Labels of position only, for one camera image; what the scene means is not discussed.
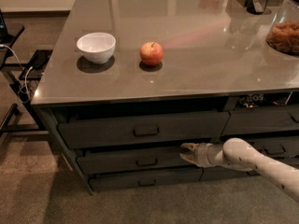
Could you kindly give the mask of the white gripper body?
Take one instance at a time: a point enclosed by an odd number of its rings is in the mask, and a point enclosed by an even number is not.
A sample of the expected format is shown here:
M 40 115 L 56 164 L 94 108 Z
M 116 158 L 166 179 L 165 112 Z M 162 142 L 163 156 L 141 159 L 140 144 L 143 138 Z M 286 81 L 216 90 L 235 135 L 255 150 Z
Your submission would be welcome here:
M 199 167 L 215 167 L 216 157 L 220 150 L 212 144 L 200 143 L 195 146 L 194 160 Z

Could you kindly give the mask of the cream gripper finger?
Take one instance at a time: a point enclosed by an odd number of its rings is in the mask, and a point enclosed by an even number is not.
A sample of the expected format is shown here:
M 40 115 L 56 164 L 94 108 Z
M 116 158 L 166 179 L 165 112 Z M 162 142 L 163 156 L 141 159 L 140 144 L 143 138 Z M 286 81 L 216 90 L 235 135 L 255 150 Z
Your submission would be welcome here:
M 191 164 L 194 164 L 194 165 L 198 166 L 198 161 L 197 161 L 197 158 L 196 158 L 195 154 L 183 154 L 183 153 L 180 153 L 179 156 L 183 160 L 185 160 L 186 162 L 189 162 Z
M 195 151 L 197 149 L 197 145 L 195 143 L 183 143 L 181 147 L 187 148 L 190 151 Z

